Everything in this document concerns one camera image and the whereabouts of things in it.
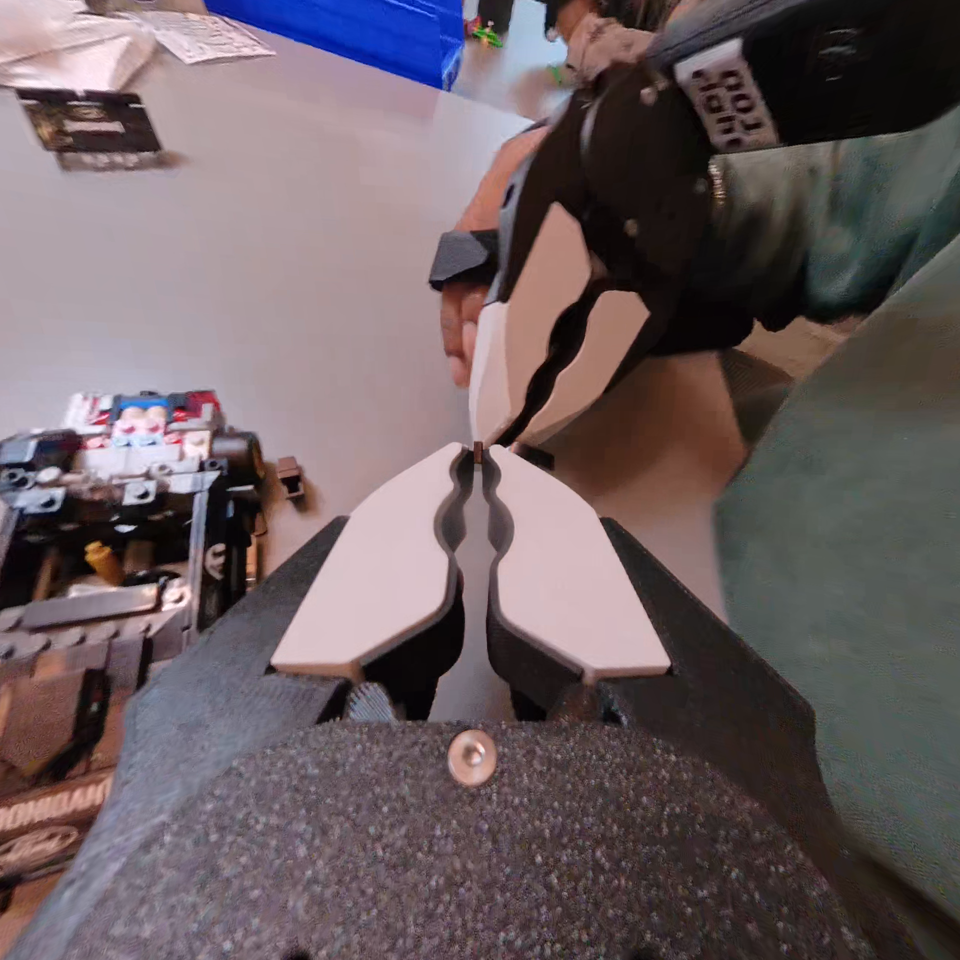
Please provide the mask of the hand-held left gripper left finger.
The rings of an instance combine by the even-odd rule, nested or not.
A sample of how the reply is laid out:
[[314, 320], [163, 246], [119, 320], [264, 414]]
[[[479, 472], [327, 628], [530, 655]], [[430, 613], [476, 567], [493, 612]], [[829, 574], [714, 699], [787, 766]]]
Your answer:
[[450, 611], [462, 542], [463, 447], [451, 442], [350, 514], [270, 666], [294, 675], [362, 675]]

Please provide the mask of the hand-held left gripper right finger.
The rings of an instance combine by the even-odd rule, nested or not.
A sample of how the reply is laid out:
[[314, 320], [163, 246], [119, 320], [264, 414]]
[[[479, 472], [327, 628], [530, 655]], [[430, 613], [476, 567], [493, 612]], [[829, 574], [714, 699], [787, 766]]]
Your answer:
[[494, 612], [587, 683], [666, 675], [669, 655], [594, 508], [509, 448], [486, 450]]

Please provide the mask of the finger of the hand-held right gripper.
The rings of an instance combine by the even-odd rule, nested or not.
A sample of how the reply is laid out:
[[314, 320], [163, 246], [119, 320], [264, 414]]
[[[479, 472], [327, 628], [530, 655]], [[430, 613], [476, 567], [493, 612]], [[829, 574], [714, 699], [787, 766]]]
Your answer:
[[651, 316], [633, 290], [585, 289], [547, 329], [504, 321], [507, 421], [498, 443], [538, 444], [588, 410], [605, 392]]
[[501, 444], [518, 422], [559, 318], [595, 279], [580, 223], [551, 203], [511, 293], [481, 310], [468, 388], [474, 444]]

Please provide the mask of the black lego car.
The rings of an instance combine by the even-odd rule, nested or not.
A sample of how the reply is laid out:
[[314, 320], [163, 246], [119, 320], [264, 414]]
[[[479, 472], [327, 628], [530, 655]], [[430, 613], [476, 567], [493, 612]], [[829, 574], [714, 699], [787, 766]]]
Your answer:
[[2, 899], [75, 858], [129, 702], [257, 585], [265, 474], [213, 390], [78, 392], [2, 440]]

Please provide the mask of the black lego roof panel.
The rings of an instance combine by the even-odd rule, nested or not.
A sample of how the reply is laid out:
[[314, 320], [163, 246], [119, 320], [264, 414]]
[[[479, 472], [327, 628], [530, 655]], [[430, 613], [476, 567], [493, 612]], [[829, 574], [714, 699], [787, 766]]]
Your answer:
[[175, 169], [137, 94], [18, 88], [17, 101], [43, 149], [65, 172]]

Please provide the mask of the person's right forearm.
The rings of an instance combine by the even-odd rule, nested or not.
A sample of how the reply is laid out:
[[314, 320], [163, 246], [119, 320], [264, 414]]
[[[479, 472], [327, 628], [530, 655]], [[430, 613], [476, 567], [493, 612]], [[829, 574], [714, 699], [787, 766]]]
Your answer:
[[958, 300], [959, 109], [905, 133], [722, 154], [694, 290], [768, 330]]

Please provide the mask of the person's right hand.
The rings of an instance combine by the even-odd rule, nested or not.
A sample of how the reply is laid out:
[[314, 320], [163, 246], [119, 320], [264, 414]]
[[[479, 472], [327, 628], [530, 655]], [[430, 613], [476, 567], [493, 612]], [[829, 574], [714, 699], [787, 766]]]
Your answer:
[[[483, 232], [498, 227], [499, 210], [515, 171], [549, 133], [547, 123], [535, 124], [506, 140], [494, 155], [454, 230]], [[478, 321], [489, 287], [477, 281], [447, 284], [440, 295], [439, 326], [443, 352], [454, 384], [471, 382]]]

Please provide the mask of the black wrist rest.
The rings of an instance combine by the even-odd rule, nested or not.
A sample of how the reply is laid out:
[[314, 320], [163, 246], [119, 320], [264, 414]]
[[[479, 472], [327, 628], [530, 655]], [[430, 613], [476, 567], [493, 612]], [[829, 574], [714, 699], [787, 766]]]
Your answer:
[[740, 349], [722, 351], [719, 361], [740, 434], [752, 449], [785, 402], [795, 379]]

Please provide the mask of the blue plastic bin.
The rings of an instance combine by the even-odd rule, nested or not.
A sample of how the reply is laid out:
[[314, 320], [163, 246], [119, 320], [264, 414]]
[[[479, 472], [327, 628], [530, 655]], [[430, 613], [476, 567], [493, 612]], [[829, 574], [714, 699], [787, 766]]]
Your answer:
[[450, 91], [465, 47], [456, 1], [206, 1], [216, 15]]

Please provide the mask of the printed white paper sheet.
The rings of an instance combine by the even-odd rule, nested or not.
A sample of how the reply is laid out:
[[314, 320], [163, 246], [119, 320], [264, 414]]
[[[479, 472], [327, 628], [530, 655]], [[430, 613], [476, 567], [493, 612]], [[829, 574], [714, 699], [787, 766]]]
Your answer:
[[276, 54], [251, 32], [219, 15], [154, 10], [142, 18], [157, 42], [187, 66]]

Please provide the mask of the crumpled white paper bag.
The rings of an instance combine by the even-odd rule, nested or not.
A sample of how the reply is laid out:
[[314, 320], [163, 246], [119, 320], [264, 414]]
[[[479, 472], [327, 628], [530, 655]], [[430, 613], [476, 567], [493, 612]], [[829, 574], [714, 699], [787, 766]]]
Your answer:
[[121, 91], [159, 44], [138, 19], [87, 12], [84, 2], [1, 3], [1, 87]]

